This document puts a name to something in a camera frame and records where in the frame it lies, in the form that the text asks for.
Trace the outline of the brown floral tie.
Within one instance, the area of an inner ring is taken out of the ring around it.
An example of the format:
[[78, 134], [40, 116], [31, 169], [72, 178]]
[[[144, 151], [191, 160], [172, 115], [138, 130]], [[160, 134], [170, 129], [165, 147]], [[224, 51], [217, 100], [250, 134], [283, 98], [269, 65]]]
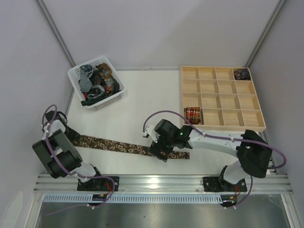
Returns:
[[79, 139], [78, 143], [74, 146], [90, 148], [90, 149], [98, 149], [98, 150], [104, 150], [104, 151], [111, 151], [111, 152], [121, 152], [121, 153], [155, 157], [149, 153], [148, 146], [124, 143], [124, 142], [97, 138], [97, 137], [92, 137], [92, 136], [87, 136], [87, 135], [80, 135], [80, 139]]

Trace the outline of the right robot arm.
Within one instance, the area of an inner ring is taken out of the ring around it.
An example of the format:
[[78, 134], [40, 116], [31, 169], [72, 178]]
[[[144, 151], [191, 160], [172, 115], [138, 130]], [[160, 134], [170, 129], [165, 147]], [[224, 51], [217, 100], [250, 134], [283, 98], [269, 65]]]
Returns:
[[266, 142], [252, 130], [245, 130], [243, 134], [211, 135], [210, 131], [199, 131], [190, 125], [178, 128], [162, 120], [156, 126], [145, 127], [142, 134], [152, 138], [150, 151], [163, 161], [167, 156], [161, 155], [161, 151], [169, 153], [174, 147], [207, 149], [235, 157], [237, 161], [226, 165], [219, 176], [220, 182], [229, 184], [237, 184], [250, 176], [265, 178], [272, 155]]

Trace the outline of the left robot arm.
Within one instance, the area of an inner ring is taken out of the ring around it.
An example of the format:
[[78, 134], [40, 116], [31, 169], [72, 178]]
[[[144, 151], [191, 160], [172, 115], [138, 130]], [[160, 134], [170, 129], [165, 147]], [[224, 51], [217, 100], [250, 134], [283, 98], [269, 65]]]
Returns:
[[72, 144], [80, 139], [80, 134], [67, 125], [67, 118], [62, 112], [48, 111], [43, 117], [43, 137], [32, 145], [32, 149], [54, 179], [76, 176], [85, 183], [93, 177], [100, 177], [99, 170], [84, 163], [80, 153]]

